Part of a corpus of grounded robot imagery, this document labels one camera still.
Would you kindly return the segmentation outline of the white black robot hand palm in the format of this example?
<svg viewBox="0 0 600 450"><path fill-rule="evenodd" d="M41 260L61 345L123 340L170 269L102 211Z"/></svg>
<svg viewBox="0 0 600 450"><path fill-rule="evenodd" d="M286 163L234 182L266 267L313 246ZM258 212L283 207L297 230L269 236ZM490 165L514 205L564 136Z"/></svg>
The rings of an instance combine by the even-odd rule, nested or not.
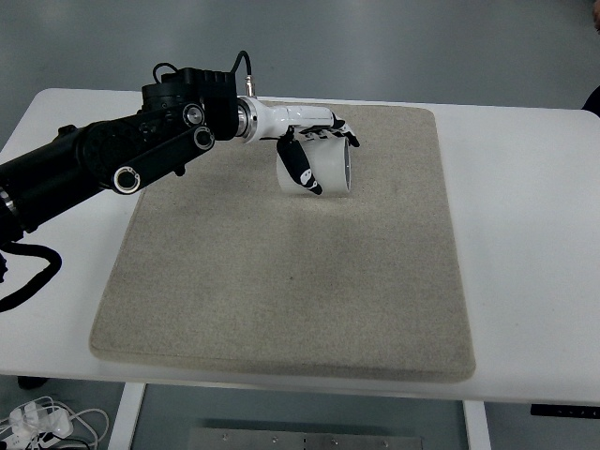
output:
<svg viewBox="0 0 600 450"><path fill-rule="evenodd" d="M278 139L289 128L301 134L327 131L334 136L345 136L345 121L330 109L303 104L267 106L255 97L239 97L238 130L236 136L245 143Z"/></svg>

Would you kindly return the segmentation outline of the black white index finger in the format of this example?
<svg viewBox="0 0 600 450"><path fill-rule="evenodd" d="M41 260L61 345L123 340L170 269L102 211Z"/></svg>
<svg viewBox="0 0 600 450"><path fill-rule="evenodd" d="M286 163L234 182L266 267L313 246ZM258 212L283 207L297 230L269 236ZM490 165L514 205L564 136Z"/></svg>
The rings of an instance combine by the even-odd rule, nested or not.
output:
<svg viewBox="0 0 600 450"><path fill-rule="evenodd" d="M344 124L343 126L341 126L339 128L339 132L341 133L341 135L343 137L345 137L348 140L349 145L351 145L353 147L360 146L360 142L358 141L357 136L355 135L352 128L348 124Z"/></svg>

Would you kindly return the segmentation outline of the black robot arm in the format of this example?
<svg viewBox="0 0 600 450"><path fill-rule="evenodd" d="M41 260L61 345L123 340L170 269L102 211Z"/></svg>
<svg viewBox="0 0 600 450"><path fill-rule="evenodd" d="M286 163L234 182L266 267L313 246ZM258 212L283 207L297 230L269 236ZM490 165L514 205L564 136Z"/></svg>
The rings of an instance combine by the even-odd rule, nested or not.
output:
<svg viewBox="0 0 600 450"><path fill-rule="evenodd" d="M186 165L219 141L274 140L292 180L319 195L298 135L359 144L347 122L325 107L267 107L238 96L236 71L171 67L142 88L137 113L85 127L60 127L56 138L1 166L1 243L61 215L104 189L130 195Z"/></svg>

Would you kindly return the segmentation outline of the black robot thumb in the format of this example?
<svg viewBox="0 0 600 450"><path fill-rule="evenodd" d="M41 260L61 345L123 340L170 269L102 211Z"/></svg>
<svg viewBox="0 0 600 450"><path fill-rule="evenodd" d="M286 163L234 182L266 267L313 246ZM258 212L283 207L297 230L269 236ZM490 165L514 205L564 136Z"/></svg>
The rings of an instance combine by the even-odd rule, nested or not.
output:
<svg viewBox="0 0 600 450"><path fill-rule="evenodd" d="M315 195L323 193L316 180L306 152L295 138L283 137L277 140L277 154L294 183Z"/></svg>

